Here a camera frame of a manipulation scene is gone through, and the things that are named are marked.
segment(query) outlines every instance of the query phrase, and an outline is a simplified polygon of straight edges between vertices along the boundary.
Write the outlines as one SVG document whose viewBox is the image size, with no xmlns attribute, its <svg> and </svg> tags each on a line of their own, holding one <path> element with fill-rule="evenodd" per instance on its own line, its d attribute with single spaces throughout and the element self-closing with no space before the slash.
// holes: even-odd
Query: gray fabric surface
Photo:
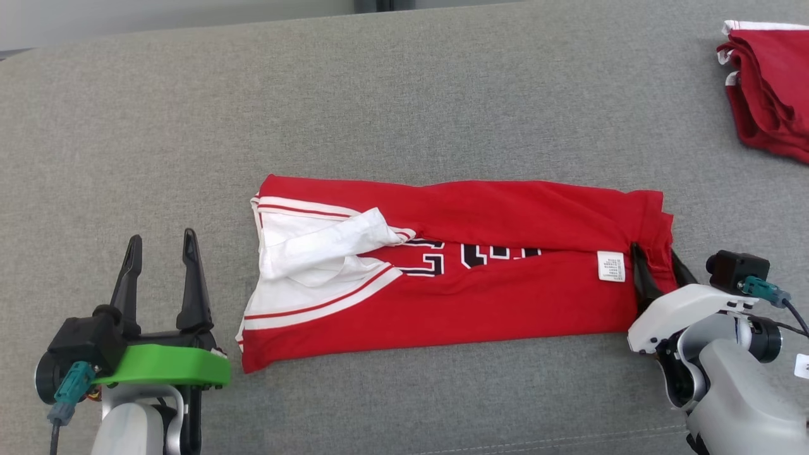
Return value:
<svg viewBox="0 0 809 455">
<path fill-rule="evenodd" d="M 723 19 L 809 23 L 799 0 L 533 2 L 150 32 L 0 63 L 0 453 L 44 453 L 31 371 L 107 302 L 144 241 L 139 320 L 173 327 L 197 230 L 231 387 L 204 453 L 690 453 L 651 359 L 622 334 L 281 362 L 232 337 L 256 281 L 248 199 L 269 172 L 423 185 L 545 179 L 661 189 L 676 248 L 757 253 L 809 313 L 809 169 L 742 147 L 714 56 Z M 784 320 L 785 313 L 764 314 Z M 806 342 L 771 364 L 791 376 Z M 61 453 L 89 453 L 83 403 Z"/>
</svg>

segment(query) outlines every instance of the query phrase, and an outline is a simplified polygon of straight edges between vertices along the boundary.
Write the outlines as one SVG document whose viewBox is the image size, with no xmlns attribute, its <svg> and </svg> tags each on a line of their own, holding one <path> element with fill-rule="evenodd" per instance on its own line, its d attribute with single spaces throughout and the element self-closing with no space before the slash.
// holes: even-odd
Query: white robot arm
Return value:
<svg viewBox="0 0 809 455">
<path fill-rule="evenodd" d="M 653 282 L 638 282 L 645 279 L 642 254 L 633 256 L 639 294 L 654 295 Z M 691 283 L 647 298 L 648 307 L 629 329 L 629 346 L 660 362 L 669 400 L 686 413 L 687 442 L 698 455 L 806 455 L 807 416 L 762 365 L 780 353 L 781 331 L 770 320 L 741 313 L 759 301 L 741 292 L 750 291 L 745 283 L 766 279 L 769 263 L 729 252 L 713 262 L 712 287 Z"/>
</svg>

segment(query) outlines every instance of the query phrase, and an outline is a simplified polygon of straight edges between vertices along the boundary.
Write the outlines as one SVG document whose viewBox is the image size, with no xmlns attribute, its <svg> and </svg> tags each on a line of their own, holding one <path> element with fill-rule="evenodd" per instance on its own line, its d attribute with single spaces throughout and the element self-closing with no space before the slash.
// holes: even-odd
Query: folded jersey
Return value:
<svg viewBox="0 0 809 455">
<path fill-rule="evenodd" d="M 728 20 L 719 62 L 739 138 L 746 145 L 809 163 L 809 27 Z"/>
<path fill-rule="evenodd" d="M 244 371 L 627 330 L 633 243 L 661 290 L 676 288 L 662 205 L 654 191 L 544 181 L 412 187 L 270 175 L 252 199 L 260 277 L 236 336 Z M 617 255 L 606 264 L 598 252 Z"/>
</svg>

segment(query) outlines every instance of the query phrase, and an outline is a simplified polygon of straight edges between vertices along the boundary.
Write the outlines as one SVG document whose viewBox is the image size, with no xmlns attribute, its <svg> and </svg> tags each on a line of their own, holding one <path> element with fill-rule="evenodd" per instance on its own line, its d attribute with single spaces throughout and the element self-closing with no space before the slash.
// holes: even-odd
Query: white tag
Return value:
<svg viewBox="0 0 809 455">
<path fill-rule="evenodd" d="M 599 251 L 599 279 L 623 283 L 626 281 L 624 254 L 613 251 Z"/>
<path fill-rule="evenodd" d="M 798 354 L 798 358 L 795 359 L 795 375 L 809 379 L 809 355 Z"/>
</svg>

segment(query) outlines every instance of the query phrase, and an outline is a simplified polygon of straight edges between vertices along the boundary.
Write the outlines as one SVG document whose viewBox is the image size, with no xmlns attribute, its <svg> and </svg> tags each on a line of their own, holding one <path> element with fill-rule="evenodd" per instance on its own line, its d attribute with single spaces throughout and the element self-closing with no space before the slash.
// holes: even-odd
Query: electrical connector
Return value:
<svg viewBox="0 0 809 455">
<path fill-rule="evenodd" d="M 786 308 L 784 300 L 788 302 L 792 299 L 789 292 L 755 276 L 745 278 L 743 282 L 739 283 L 739 289 L 748 296 L 767 300 L 775 308 Z"/>
<path fill-rule="evenodd" d="M 56 404 L 48 413 L 48 420 L 54 426 L 64 427 L 70 423 L 78 401 L 90 390 L 94 379 L 95 370 L 89 363 L 76 362 L 70 367 L 59 390 L 53 395 Z"/>
</svg>

